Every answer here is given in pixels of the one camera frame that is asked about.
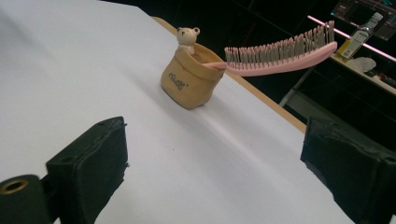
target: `teddy bear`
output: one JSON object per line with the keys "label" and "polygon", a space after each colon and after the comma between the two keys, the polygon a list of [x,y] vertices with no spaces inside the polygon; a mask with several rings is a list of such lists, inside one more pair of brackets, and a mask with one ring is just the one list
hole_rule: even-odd
{"label": "teddy bear", "polygon": [[189,54],[194,54],[194,43],[197,41],[197,36],[200,34],[200,30],[197,27],[177,28],[177,41],[178,49],[185,49]]}

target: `bear's head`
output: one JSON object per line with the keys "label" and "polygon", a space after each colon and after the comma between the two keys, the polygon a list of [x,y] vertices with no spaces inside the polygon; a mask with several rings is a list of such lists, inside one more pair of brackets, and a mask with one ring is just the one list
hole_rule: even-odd
{"label": "bear's head", "polygon": [[200,33],[199,28],[194,27],[186,28],[179,27],[177,28],[177,41],[179,45],[187,45],[191,46],[197,41],[197,36]]}

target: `table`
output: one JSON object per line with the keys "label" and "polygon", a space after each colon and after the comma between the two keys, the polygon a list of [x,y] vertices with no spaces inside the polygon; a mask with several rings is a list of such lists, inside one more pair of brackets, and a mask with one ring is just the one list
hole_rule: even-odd
{"label": "table", "polygon": [[97,223],[351,223],[299,160],[304,133],[232,76],[191,111],[163,92],[177,41],[139,8],[4,0],[0,36],[1,180],[124,116],[131,167]]}

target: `bottle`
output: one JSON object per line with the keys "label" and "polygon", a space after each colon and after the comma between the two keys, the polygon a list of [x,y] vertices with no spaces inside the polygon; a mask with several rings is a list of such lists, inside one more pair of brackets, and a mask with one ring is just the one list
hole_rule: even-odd
{"label": "bottle", "polygon": [[367,23],[358,27],[353,35],[335,52],[335,56],[347,62],[361,48],[361,46],[373,35],[374,28],[383,18],[375,13]]}

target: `beige bag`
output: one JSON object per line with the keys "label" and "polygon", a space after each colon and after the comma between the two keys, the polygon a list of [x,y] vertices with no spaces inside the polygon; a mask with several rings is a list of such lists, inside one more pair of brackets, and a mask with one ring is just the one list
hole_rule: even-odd
{"label": "beige bag", "polygon": [[177,49],[161,77],[163,90],[186,109],[208,102],[225,71],[202,66],[202,63],[222,62],[222,59],[202,45],[195,43],[194,48],[193,55]]}

